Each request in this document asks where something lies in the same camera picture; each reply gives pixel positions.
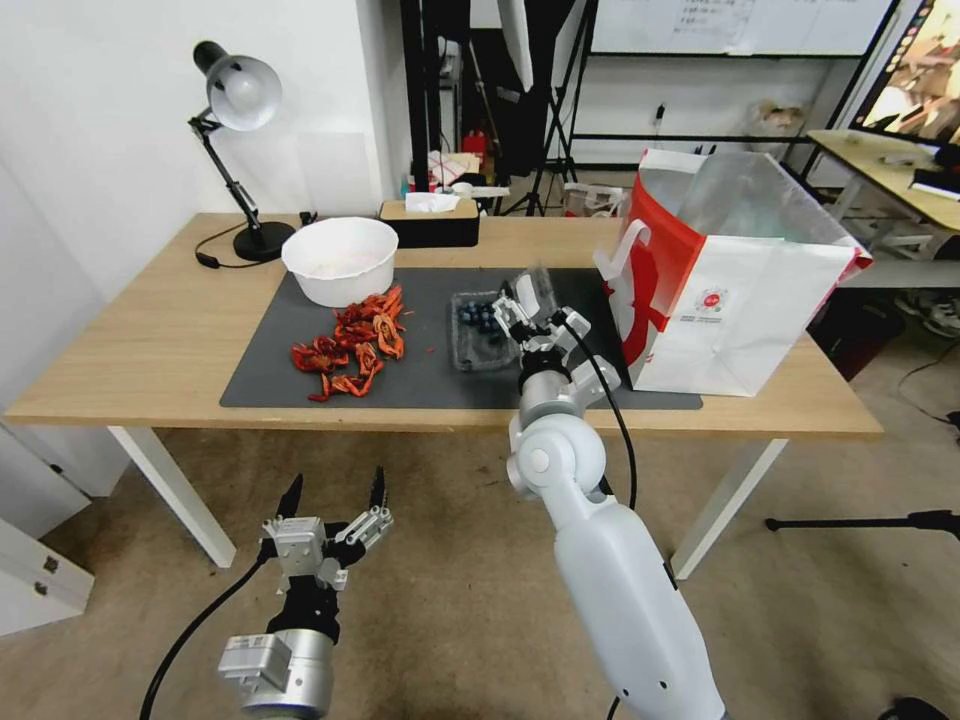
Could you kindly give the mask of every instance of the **white table leg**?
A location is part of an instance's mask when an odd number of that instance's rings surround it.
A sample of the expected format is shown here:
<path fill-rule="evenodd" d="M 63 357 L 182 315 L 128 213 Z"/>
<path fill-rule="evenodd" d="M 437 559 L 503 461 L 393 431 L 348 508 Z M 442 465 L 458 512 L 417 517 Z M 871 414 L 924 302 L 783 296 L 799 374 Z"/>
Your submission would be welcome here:
<path fill-rule="evenodd" d="M 180 522 L 187 526 L 187 530 L 207 551 L 210 559 L 218 567 L 230 567 L 237 552 L 236 547 L 184 477 L 156 433 L 144 427 L 112 425 L 108 429 L 180 518 Z"/>
<path fill-rule="evenodd" d="M 786 447 L 786 440 L 751 442 L 734 461 L 693 527 L 687 531 L 680 547 L 670 558 L 670 566 L 678 580 L 686 580 L 707 554 L 707 550 L 723 532 L 727 523 L 763 478 L 764 473 Z"/>
<path fill-rule="evenodd" d="M 863 180 L 860 176 L 854 175 L 851 177 L 837 198 L 837 201 L 827 208 L 827 212 L 837 220 L 842 220 L 843 216 L 846 215 L 850 209 L 850 206 L 853 205 L 853 201 L 857 199 L 857 195 L 860 194 L 862 188 Z"/>

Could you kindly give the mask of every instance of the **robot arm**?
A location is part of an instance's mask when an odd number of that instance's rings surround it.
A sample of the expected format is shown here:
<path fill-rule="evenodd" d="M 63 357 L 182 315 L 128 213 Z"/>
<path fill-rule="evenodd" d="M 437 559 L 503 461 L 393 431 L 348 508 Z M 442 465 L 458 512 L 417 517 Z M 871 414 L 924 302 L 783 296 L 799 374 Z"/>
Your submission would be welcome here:
<path fill-rule="evenodd" d="M 292 507 L 287 514 L 296 512 L 296 500 Z M 266 633 L 231 637 L 218 667 L 224 678 L 239 685 L 245 713 L 272 720 L 327 715 L 333 646 L 340 639 L 337 594 L 346 587 L 347 568 L 392 525 L 382 467 L 377 468 L 368 509 L 351 523 L 324 523 L 316 517 L 264 521 L 264 542 L 274 545 L 283 568 L 278 590 L 285 594 L 283 609 Z"/>
<path fill-rule="evenodd" d="M 578 334 L 589 323 L 564 308 L 536 327 L 506 295 L 494 312 L 521 346 L 507 473 L 518 492 L 543 500 L 557 531 L 557 566 L 607 680 L 644 720 L 720 720 L 706 646 L 669 567 L 643 521 L 599 491 L 606 453 L 583 413 L 602 389 L 589 363 L 572 373 L 564 367 L 572 345 L 562 321 Z M 597 360 L 608 385 L 619 385 Z"/>

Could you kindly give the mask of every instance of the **lamp shade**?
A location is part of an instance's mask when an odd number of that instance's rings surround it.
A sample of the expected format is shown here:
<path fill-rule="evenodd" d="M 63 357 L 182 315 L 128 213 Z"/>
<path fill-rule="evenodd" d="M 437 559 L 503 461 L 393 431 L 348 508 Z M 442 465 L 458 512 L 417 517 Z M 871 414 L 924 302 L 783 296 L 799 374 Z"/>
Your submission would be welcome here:
<path fill-rule="evenodd" d="M 228 55 L 204 40 L 193 49 L 193 61 L 207 77 L 207 100 L 217 121 L 231 130 L 256 130 L 280 106 L 283 89 L 273 68 L 246 55 Z"/>

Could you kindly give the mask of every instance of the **wooden table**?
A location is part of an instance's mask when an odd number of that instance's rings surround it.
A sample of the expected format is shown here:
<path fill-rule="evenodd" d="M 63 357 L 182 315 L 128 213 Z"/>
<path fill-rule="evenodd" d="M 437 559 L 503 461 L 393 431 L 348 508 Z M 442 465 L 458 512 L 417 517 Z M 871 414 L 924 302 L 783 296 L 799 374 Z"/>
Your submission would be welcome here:
<path fill-rule="evenodd" d="M 860 191 L 869 184 L 912 217 L 926 220 L 948 233 L 960 232 L 960 203 L 922 190 L 910 189 L 915 168 L 936 167 L 930 153 L 917 143 L 857 130 L 811 130 L 807 135 L 813 140 L 817 150 L 825 152 L 851 172 L 850 179 L 837 201 L 827 208 L 837 220 L 846 216 Z M 912 165 L 882 162 L 881 158 L 889 155 L 910 157 Z M 872 250 L 895 239 L 896 233 L 893 230 L 896 223 L 892 218 L 878 220 L 873 236 L 865 240 L 868 249 Z M 867 272 L 859 273 L 844 283 L 844 287 L 956 287 L 958 284 L 958 262 L 883 256 L 878 257 L 877 262 Z"/>
<path fill-rule="evenodd" d="M 294 221 L 293 218 L 282 218 Z M 350 407 L 224 408 L 230 380 L 284 269 L 214 271 L 193 258 L 202 238 L 239 222 L 197 215 L 9 409 L 14 423 L 106 425 L 214 562 L 235 548 L 167 453 L 154 427 L 506 433 L 513 410 Z M 617 221 L 484 218 L 474 248 L 401 250 L 400 267 L 589 267 Z M 232 233 L 205 250 L 229 257 Z M 789 438 L 869 438 L 882 432 L 804 336 L 755 398 L 705 397 L 701 410 L 624 410 L 633 432 L 753 440 L 721 481 L 672 562 L 687 577 Z M 610 411 L 587 420 L 616 432 Z"/>
<path fill-rule="evenodd" d="M 960 232 L 960 203 L 910 189 L 915 167 L 936 167 L 930 153 L 917 143 L 857 130 L 811 130 L 807 136 L 818 149 L 853 173 L 837 202 L 830 208 L 830 213 L 837 219 L 850 209 L 866 181 L 933 224 Z M 894 154 L 916 158 L 915 165 L 889 165 L 881 161 L 883 156 Z"/>

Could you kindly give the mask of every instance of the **gray mat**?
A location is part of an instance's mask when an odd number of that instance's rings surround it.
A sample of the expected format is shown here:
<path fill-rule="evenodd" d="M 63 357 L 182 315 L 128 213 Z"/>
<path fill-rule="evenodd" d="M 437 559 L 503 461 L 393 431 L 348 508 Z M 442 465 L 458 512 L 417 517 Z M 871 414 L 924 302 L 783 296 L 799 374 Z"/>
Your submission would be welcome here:
<path fill-rule="evenodd" d="M 314 305 L 287 274 L 264 313 L 240 364 L 220 398 L 224 407 L 380 407 L 380 408 L 515 408 L 519 367 L 493 372 L 460 372 L 450 356 L 450 297 L 457 292 L 495 290 L 521 270 L 398 268 L 403 301 L 413 315 L 400 321 L 406 354 L 386 367 L 363 398 L 334 395 L 326 405 L 307 400 L 319 392 L 320 378 L 302 373 L 290 361 L 290 346 L 332 333 L 335 319 L 329 308 Z M 597 354 L 622 366 L 619 336 L 596 270 L 551 270 L 557 298 L 575 308 L 592 324 L 587 344 Z M 579 358 L 572 358 L 571 367 Z M 625 377 L 623 367 L 619 368 Z M 696 410 L 699 395 L 617 390 L 623 408 Z"/>

